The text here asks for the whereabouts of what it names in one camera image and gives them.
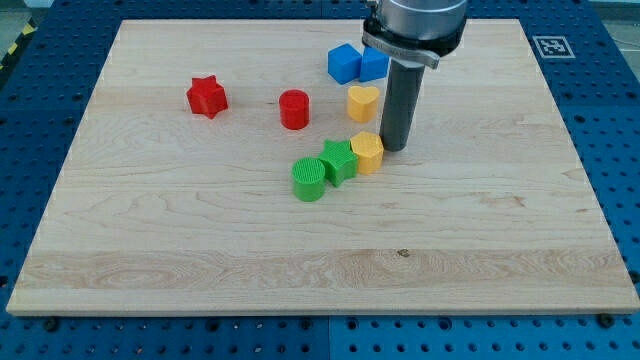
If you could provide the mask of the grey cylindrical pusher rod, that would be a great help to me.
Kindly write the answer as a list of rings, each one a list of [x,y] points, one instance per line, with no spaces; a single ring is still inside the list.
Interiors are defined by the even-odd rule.
[[[407,145],[424,70],[419,63],[390,62],[379,131],[387,151],[398,152]]]

